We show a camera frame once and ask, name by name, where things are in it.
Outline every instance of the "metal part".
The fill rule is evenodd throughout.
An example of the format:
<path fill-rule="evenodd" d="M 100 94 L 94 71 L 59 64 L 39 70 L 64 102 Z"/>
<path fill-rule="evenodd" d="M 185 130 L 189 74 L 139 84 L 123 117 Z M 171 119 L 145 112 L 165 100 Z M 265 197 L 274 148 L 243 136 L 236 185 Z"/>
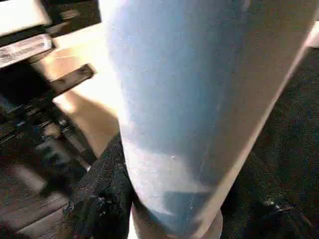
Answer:
<path fill-rule="evenodd" d="M 51 85 L 57 91 L 58 95 L 60 95 L 81 84 L 83 81 L 92 78 L 93 75 L 94 71 L 88 64 L 86 64 L 79 69 L 66 74 L 60 79 L 51 82 Z"/>

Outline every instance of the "black fabric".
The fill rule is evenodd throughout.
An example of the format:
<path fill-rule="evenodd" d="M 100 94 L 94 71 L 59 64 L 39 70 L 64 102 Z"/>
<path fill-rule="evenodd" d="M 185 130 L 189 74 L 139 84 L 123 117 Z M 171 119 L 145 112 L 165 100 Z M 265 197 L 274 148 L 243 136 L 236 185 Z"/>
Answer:
<path fill-rule="evenodd" d="M 312 49 L 276 102 L 253 151 L 319 225 L 319 49 Z"/>
<path fill-rule="evenodd" d="M 132 199 L 118 134 L 75 189 L 59 238 L 127 238 Z"/>
<path fill-rule="evenodd" d="M 319 50 L 311 49 L 222 206 L 222 239 L 319 238 L 318 116 Z"/>

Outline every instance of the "blue tube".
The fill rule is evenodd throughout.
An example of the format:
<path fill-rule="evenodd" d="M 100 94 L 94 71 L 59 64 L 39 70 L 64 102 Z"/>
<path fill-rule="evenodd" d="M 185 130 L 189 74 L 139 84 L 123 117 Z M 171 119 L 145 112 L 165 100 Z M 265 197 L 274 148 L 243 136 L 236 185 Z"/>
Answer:
<path fill-rule="evenodd" d="M 288 79 L 317 1 L 110 2 L 101 7 L 135 217 L 160 228 L 139 237 L 202 238 Z"/>

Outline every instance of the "black cloth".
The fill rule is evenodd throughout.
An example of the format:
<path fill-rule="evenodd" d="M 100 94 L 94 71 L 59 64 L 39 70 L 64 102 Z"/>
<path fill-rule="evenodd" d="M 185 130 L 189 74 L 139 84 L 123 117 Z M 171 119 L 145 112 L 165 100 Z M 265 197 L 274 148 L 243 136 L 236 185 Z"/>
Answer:
<path fill-rule="evenodd" d="M 133 195 L 118 134 L 76 187 L 59 238 L 126 239 Z"/>

